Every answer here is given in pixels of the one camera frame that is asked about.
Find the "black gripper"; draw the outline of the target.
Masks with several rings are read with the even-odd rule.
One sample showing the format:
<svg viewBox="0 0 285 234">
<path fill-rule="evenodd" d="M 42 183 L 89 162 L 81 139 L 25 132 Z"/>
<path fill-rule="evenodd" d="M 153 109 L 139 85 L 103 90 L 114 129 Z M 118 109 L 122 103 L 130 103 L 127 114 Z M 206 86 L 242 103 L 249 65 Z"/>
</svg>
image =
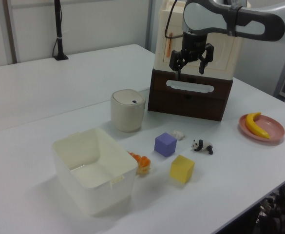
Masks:
<svg viewBox="0 0 285 234">
<path fill-rule="evenodd" d="M 207 34 L 193 35 L 186 32 L 183 33 L 182 50 L 173 50 L 171 53 L 169 67 L 175 72 L 175 79 L 181 80 L 181 69 L 187 65 L 189 61 L 200 60 L 199 73 L 203 74 L 205 67 L 209 62 L 213 61 L 214 47 L 207 43 Z"/>
</svg>

